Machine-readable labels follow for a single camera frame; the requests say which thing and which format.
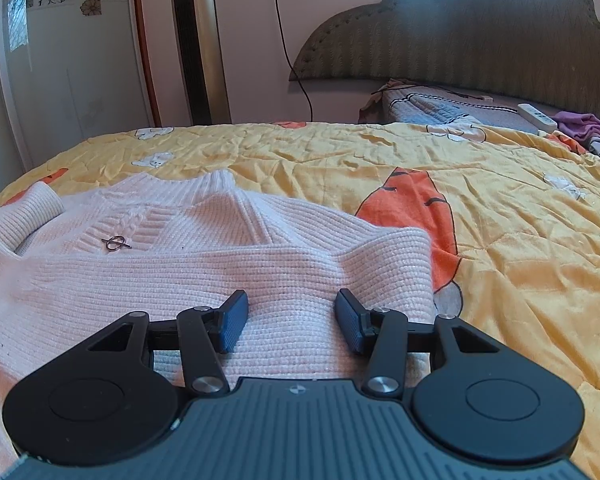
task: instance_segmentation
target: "sweater pin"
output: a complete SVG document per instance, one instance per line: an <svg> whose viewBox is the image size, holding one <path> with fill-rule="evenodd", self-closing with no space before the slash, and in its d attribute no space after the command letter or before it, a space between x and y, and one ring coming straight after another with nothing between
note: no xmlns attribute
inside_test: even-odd
<svg viewBox="0 0 600 480"><path fill-rule="evenodd" d="M107 251L112 253L113 251L117 251L120 247L126 247L127 249L131 249L130 245L125 244L125 237L123 236L113 236L109 238L109 240L105 240L101 238L104 246L107 248Z"/></svg>

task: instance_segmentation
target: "ribbed knit fabric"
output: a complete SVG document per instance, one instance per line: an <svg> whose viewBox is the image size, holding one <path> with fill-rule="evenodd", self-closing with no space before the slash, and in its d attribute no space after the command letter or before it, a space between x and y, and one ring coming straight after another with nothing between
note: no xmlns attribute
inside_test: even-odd
<svg viewBox="0 0 600 480"><path fill-rule="evenodd" d="M132 248L107 253L101 238L115 235ZM140 173L62 200L35 184L0 208L0 410L17 380L127 312L173 319L238 288L250 317L223 361L232 384L356 376L364 363L333 315L342 287L369 308L433 322L427 234L246 192L228 171L177 182ZM156 352L155 370L182 383L177 352ZM426 371L412 361L410 381ZM14 458L0 415L0 473Z"/></svg>

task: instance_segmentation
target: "bed headboard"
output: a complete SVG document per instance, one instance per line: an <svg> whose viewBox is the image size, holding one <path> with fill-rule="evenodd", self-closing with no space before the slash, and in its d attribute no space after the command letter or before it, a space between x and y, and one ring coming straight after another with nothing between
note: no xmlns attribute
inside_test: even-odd
<svg viewBox="0 0 600 480"><path fill-rule="evenodd" d="M600 118L593 0L382 0L324 22L295 70L477 89Z"/></svg>

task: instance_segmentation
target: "sweater cuff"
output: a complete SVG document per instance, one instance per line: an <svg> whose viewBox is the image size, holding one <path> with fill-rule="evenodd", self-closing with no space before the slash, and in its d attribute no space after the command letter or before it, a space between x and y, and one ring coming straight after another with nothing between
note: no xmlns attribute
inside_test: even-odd
<svg viewBox="0 0 600 480"><path fill-rule="evenodd" d="M14 251L36 229L64 211L62 200L43 182L37 182L13 204L0 207L0 241Z"/></svg>

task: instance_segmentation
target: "white remote control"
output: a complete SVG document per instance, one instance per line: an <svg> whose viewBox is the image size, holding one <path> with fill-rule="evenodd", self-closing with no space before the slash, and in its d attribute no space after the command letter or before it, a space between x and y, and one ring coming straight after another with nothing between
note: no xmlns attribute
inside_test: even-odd
<svg viewBox="0 0 600 480"><path fill-rule="evenodd" d="M558 129L558 123L537 108L533 108L532 105L518 105L518 114L533 124L538 130L542 130L548 134Z"/></svg>

